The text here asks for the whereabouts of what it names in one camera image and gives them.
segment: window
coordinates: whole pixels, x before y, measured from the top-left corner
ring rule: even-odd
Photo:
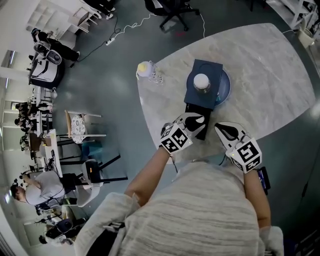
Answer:
[[[11,110],[16,110],[16,105],[20,102],[11,102]]]

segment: black bag strap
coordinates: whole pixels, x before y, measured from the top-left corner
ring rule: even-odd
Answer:
[[[124,227],[124,222],[112,222],[106,226],[102,234],[94,241],[86,256],[96,256],[97,252],[101,252],[102,248],[103,255],[108,255],[114,245],[119,230]]]

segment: white marble tabletop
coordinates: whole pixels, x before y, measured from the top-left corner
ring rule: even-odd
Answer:
[[[174,155],[176,162],[199,159],[225,149],[214,124],[240,123],[256,139],[285,126],[315,102],[307,71],[285,36],[270,23],[223,31],[196,41],[159,61],[164,85],[138,80],[144,117],[159,145],[163,125],[185,112],[186,81],[194,60],[223,64],[231,81],[228,99],[210,116],[205,141]]]

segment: gray sweater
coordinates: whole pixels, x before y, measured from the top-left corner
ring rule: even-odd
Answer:
[[[76,255],[87,254],[105,225],[125,222],[118,256],[283,256],[281,229],[259,230],[242,180],[229,171],[190,163],[143,207],[124,194],[109,194],[77,236]]]

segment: dark blue box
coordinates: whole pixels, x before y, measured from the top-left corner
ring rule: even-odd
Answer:
[[[195,59],[192,71],[186,80],[184,102],[214,110],[222,71],[222,64]],[[194,78],[197,74],[205,74],[209,78],[210,90],[207,93],[201,93],[194,87]]]

